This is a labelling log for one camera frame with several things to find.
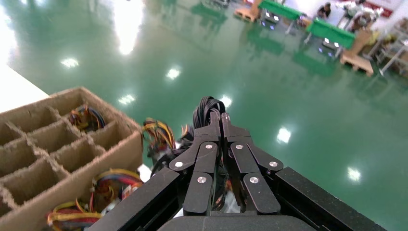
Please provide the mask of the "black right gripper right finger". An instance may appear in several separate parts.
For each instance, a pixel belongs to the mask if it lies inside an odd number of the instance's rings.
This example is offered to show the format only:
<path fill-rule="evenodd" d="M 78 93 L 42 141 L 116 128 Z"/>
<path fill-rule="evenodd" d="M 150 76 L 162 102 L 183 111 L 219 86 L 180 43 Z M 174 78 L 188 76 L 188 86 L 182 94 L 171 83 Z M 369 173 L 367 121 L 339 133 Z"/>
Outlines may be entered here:
<path fill-rule="evenodd" d="M 241 213 L 276 215 L 281 205 L 268 179 L 283 169 L 283 163 L 256 147 L 250 132 L 232 125 L 228 113 L 222 114 L 223 162 Z"/>

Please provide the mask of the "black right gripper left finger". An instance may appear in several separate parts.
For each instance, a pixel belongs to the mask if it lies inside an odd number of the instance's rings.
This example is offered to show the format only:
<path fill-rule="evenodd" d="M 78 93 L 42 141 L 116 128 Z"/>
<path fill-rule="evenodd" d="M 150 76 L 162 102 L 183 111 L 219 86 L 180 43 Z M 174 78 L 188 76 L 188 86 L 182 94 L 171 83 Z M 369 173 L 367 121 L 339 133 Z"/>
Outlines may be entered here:
<path fill-rule="evenodd" d="M 184 215 L 208 215 L 216 199 L 217 156 L 221 130 L 220 116 L 210 113 L 210 124 L 194 131 L 193 144 L 173 159 L 169 167 L 187 184 L 182 202 Z"/>

